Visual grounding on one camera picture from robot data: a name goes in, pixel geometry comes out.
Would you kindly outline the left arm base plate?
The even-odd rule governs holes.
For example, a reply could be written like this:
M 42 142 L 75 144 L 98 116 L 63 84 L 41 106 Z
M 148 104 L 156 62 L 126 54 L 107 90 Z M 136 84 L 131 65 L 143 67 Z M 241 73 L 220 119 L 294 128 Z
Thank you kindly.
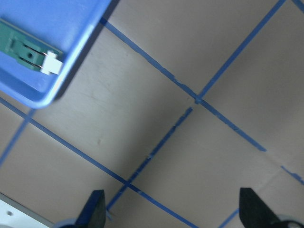
M 52 228 L 54 223 L 24 207 L 4 194 L 0 194 L 1 228 Z

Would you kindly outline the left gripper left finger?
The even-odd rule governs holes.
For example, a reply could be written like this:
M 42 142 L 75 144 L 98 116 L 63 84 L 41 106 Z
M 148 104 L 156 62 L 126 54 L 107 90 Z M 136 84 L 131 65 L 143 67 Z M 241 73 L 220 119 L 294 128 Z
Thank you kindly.
M 94 190 L 91 193 L 75 222 L 77 228 L 103 228 L 105 226 L 104 193 L 104 190 Z

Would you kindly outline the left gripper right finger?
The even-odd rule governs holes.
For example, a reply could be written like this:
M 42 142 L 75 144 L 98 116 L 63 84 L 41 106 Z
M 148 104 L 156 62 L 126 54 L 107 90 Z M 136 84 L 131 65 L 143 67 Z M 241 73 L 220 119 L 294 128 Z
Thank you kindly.
M 252 188 L 239 190 L 239 218 L 245 228 L 271 228 L 281 222 Z

